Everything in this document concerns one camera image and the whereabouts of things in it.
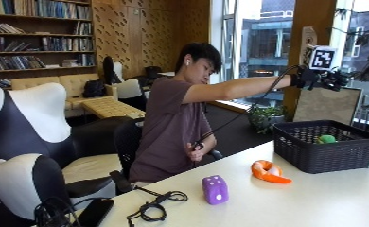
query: wooden wall panel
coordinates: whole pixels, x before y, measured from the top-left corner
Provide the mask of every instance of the wooden wall panel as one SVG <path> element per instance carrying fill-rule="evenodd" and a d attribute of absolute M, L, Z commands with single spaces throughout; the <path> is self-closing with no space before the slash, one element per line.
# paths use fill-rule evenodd
<path fill-rule="evenodd" d="M 163 71 L 171 71 L 174 65 L 175 27 L 171 11 L 142 9 L 142 65 L 156 65 Z"/>
<path fill-rule="evenodd" d="M 127 7 L 139 9 L 156 9 L 174 11 L 176 0 L 120 0 L 120 3 Z"/>
<path fill-rule="evenodd" d="M 98 70 L 104 56 L 123 65 L 124 79 L 158 65 L 172 71 L 178 50 L 208 41 L 208 0 L 92 0 Z"/>
<path fill-rule="evenodd" d="M 103 73 L 103 57 L 110 56 L 128 71 L 131 57 L 127 37 L 127 11 L 112 1 L 92 1 L 92 21 L 99 74 Z"/>

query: black box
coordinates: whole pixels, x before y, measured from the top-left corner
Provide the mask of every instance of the black box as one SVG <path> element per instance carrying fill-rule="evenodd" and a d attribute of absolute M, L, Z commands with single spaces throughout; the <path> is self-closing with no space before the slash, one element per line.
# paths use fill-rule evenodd
<path fill-rule="evenodd" d="M 316 144 L 323 134 L 335 143 Z M 369 167 L 369 131 L 332 120 L 272 125 L 274 152 L 305 173 Z"/>

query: orange toy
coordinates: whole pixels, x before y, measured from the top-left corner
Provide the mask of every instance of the orange toy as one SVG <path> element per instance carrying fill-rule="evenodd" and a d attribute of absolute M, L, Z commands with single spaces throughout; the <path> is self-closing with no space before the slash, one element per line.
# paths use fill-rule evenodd
<path fill-rule="evenodd" d="M 271 183 L 291 183 L 291 179 L 282 177 L 282 169 L 266 160 L 252 163 L 251 174 L 255 178 Z"/>

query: green plant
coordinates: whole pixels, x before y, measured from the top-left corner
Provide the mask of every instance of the green plant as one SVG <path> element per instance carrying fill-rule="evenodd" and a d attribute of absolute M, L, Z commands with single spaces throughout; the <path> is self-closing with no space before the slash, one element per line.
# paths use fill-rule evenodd
<path fill-rule="evenodd" d="M 287 111 L 283 106 L 252 107 L 247 111 L 247 121 L 258 133 L 266 134 L 272 131 L 272 124 L 287 120 Z"/>

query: purple cube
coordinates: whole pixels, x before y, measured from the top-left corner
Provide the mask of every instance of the purple cube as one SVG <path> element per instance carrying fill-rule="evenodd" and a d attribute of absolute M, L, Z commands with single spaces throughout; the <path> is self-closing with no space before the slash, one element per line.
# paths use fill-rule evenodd
<path fill-rule="evenodd" d="M 203 178 L 202 187 L 204 198 L 211 205 L 228 200 L 226 183 L 219 175 Z"/>

